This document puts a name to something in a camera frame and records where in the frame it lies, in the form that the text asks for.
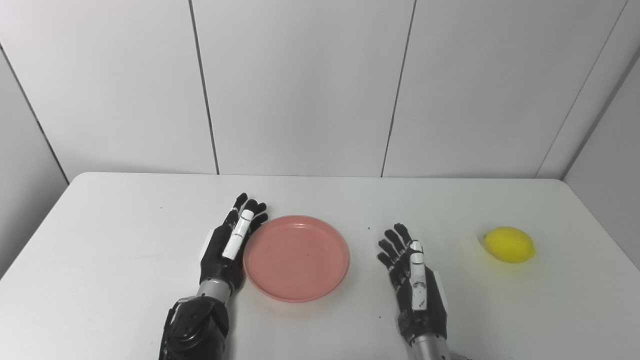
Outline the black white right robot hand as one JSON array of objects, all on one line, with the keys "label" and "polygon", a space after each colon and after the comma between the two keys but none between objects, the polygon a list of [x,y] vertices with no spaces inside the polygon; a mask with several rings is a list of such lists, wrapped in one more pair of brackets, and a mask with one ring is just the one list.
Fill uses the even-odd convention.
[{"label": "black white right robot hand", "polygon": [[425,253],[402,223],[384,231],[377,259],[385,266],[398,304],[397,325],[410,346],[418,337],[446,340],[448,314],[437,277],[426,264]]}]

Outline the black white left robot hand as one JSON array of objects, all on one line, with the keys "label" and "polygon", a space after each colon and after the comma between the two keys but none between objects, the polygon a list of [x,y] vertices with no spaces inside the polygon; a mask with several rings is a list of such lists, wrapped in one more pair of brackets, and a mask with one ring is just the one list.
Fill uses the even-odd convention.
[{"label": "black white left robot hand", "polygon": [[[200,266],[199,282],[209,280],[224,281],[229,285],[231,292],[237,292],[245,280],[243,256],[250,237],[269,219],[266,203],[258,203],[250,199],[246,193],[240,194],[230,212],[220,226],[212,233],[208,246],[206,246]],[[223,255],[230,239],[233,237],[236,226],[240,223],[246,225],[246,232],[242,242],[237,246],[237,252],[233,259]]]}]

